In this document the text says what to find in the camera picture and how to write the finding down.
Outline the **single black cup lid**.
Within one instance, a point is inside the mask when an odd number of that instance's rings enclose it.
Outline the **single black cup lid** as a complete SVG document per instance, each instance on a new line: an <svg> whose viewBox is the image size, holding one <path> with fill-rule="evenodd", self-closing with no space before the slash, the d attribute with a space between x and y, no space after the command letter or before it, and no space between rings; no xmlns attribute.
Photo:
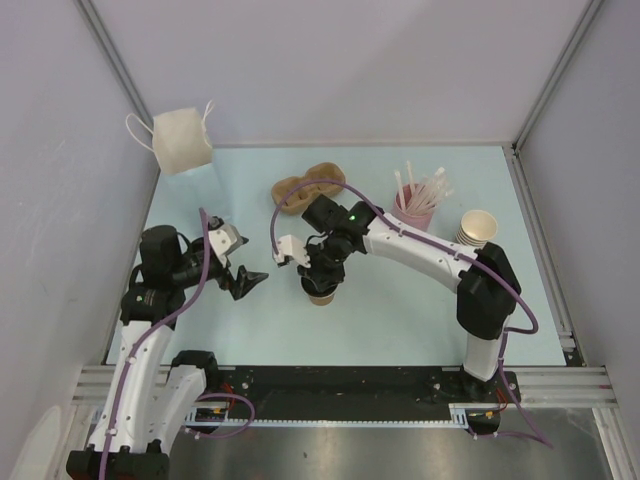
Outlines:
<svg viewBox="0 0 640 480"><path fill-rule="evenodd" d="M337 290L339 284L335 282L327 282L321 280L314 280L307 277L301 278L301 286L303 291L308 295L321 295L323 292L331 292Z"/></svg>

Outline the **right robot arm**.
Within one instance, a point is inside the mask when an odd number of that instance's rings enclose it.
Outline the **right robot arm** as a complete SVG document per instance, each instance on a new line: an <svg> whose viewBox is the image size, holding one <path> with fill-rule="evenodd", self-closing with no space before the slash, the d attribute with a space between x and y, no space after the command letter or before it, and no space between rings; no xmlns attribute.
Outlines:
<svg viewBox="0 0 640 480"><path fill-rule="evenodd" d="M395 261L447 287L456 295L456 320L467 333L462 364L463 393L484 401L497 389L495 373L508 317L522 292L504 250L487 243L473 248L420 232L365 201L346 209L328 197L316 198L302 214L322 240L304 245L297 266L301 286L311 297L335 293L353 253Z"/></svg>

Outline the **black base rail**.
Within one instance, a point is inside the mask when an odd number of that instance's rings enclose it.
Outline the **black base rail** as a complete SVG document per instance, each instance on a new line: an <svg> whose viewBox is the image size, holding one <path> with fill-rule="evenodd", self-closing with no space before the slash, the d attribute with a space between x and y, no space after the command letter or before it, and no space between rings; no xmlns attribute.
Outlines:
<svg viewBox="0 0 640 480"><path fill-rule="evenodd" d="M483 383L460 367L438 366L208 367L205 391L248 399L255 426L448 421L455 405L493 409L521 397L512 371Z"/></svg>

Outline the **light blue paper bag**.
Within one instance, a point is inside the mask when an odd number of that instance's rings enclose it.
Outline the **light blue paper bag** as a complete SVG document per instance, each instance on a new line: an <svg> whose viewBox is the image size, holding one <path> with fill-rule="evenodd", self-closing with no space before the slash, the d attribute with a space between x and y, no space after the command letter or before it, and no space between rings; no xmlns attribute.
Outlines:
<svg viewBox="0 0 640 480"><path fill-rule="evenodd" d="M149 144L136 134L131 137L154 155L172 207L188 216L203 208L209 215L228 221L231 207L213 163L214 149L207 132L207 118L214 107L210 101L203 112L195 107L167 111L154 116L152 126L130 113L125 124L134 120L151 135Z"/></svg>

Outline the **stack of paper cups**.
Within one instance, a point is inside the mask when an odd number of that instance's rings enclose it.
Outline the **stack of paper cups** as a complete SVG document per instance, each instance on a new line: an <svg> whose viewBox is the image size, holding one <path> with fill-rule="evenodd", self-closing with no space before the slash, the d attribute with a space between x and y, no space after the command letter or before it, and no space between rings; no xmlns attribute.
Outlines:
<svg viewBox="0 0 640 480"><path fill-rule="evenodd" d="M482 248L493 240L498 232L496 218L484 210L470 210L460 221L456 242L462 245Z"/></svg>

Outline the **stacked brown pulp carriers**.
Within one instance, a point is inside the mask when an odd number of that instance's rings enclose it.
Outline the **stacked brown pulp carriers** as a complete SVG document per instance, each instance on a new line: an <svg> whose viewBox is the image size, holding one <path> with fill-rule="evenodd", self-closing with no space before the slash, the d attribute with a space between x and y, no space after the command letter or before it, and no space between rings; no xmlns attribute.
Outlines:
<svg viewBox="0 0 640 480"><path fill-rule="evenodd" d="M287 197L281 211L288 215L298 215L319 195L334 197L343 187L334 184L346 182L343 170L332 162L323 162L310 167L302 176L291 176L276 182L271 188L271 197L278 205Z"/></svg>

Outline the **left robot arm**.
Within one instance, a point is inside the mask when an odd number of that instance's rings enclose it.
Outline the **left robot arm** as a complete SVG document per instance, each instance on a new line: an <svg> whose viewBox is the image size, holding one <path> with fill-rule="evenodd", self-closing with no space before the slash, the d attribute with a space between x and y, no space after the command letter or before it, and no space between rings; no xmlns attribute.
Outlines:
<svg viewBox="0 0 640 480"><path fill-rule="evenodd" d="M191 305L185 291L207 281L239 300L267 274L239 267L229 256L247 243L219 217L208 217L202 237L189 241L174 227L143 232L141 262L121 300L120 350L106 402L86 447L70 452L66 472L73 479L166 479L169 454L193 404L221 400L228 412L242 396L224 384L215 355L183 350L172 360L160 394L153 393L177 318Z"/></svg>

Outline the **single brown paper cup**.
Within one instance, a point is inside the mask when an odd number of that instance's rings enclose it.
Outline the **single brown paper cup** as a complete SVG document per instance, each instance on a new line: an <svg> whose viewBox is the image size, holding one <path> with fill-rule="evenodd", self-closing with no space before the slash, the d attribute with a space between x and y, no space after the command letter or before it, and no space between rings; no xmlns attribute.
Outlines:
<svg viewBox="0 0 640 480"><path fill-rule="evenodd" d="M334 297L335 297L335 290L329 293L323 292L321 295L308 294L308 298L310 302L315 306L327 306L333 301Z"/></svg>

